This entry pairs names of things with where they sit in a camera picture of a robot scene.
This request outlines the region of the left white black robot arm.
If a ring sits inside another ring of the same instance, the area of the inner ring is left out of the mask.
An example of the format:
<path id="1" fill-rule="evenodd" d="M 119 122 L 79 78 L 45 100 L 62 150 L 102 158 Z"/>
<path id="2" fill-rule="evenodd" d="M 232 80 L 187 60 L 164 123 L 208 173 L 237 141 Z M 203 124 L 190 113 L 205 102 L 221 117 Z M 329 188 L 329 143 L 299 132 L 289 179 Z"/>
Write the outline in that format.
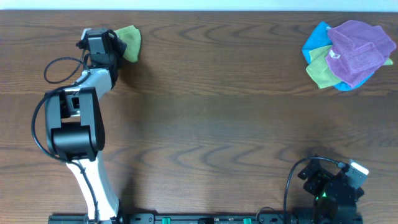
<path id="1" fill-rule="evenodd" d="M 122 223 L 120 200 L 103 162 L 105 130 L 99 100 L 115 86 L 127 45 L 111 29 L 88 28 L 77 47 L 83 51 L 80 78 L 45 96 L 47 146 L 80 186 L 88 207 L 82 223 Z"/>

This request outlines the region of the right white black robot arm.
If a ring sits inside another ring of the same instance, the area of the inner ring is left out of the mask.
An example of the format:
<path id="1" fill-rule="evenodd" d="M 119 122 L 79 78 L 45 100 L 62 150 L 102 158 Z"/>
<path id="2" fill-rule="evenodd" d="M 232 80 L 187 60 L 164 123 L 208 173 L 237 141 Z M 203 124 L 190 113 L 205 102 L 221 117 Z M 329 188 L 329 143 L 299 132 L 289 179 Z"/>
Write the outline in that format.
<path id="1" fill-rule="evenodd" d="M 325 158 L 340 169 L 337 174 L 323 168 L 321 157 L 310 157 L 308 165 L 298 173 L 305 181 L 303 189 L 313 195 L 313 207 L 298 208 L 288 217 L 289 223 L 363 224 L 357 202 L 364 195 L 361 186 L 369 170 L 350 160 L 348 163 Z"/>

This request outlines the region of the light green microfiber cloth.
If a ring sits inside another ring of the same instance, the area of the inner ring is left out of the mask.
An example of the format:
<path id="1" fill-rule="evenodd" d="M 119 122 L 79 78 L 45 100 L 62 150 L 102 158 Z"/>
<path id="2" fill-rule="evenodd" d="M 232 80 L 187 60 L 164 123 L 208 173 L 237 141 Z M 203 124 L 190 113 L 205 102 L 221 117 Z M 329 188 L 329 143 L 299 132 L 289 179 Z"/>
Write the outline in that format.
<path id="1" fill-rule="evenodd" d="M 134 25 L 127 26 L 115 31 L 119 39 L 126 44 L 123 58 L 131 63 L 139 60 L 141 51 L 141 32 Z"/>

